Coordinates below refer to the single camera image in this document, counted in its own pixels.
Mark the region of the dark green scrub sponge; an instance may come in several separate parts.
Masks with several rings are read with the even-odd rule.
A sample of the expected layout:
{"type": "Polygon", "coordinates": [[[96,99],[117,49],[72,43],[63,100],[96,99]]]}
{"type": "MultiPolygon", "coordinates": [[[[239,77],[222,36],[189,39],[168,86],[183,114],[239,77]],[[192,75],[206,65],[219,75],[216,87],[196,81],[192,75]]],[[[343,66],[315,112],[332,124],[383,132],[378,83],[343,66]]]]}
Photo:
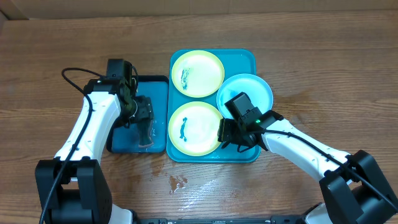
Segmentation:
{"type": "Polygon", "coordinates": [[[139,132],[139,147],[150,147],[154,144],[151,131],[152,131],[153,120],[143,120],[137,123],[137,129],[139,132]]]}

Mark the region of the light blue plate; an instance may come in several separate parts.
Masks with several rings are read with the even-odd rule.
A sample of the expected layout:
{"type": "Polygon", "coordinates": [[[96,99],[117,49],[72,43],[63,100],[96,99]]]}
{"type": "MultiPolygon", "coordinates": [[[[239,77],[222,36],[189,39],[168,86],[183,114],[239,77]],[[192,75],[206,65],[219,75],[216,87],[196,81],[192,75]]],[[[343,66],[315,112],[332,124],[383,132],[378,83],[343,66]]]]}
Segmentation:
{"type": "Polygon", "coordinates": [[[261,113],[272,109],[273,93],[266,81],[259,76],[242,73],[229,77],[217,92],[216,105],[224,118],[233,118],[224,104],[241,92],[247,94],[251,103],[258,107],[261,113]]]}

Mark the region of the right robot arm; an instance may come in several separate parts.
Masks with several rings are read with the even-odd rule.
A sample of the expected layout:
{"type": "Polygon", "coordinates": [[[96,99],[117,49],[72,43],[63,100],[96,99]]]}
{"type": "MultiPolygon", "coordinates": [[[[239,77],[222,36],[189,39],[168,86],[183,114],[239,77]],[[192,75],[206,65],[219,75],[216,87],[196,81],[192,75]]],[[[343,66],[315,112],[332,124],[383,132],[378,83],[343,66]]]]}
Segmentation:
{"type": "Polygon", "coordinates": [[[397,196],[372,155],[333,149],[275,111],[221,119],[218,140],[224,146],[237,145],[238,152],[261,146],[319,183],[323,202],[309,209],[299,223],[385,223],[397,214],[397,196]]]}

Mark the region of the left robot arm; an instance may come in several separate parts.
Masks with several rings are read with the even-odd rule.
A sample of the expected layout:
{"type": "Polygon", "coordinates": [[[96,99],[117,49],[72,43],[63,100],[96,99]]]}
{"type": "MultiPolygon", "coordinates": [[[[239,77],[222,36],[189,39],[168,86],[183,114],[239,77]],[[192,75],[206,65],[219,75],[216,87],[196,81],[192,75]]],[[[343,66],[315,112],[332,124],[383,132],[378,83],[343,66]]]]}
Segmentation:
{"type": "Polygon", "coordinates": [[[67,141],[53,159],[40,160],[35,168],[40,223],[137,223],[132,210],[113,203],[100,167],[114,128],[135,124],[139,146],[153,143],[152,102],[137,96],[136,86],[124,78],[100,78],[80,90],[83,107],[67,141]]]}

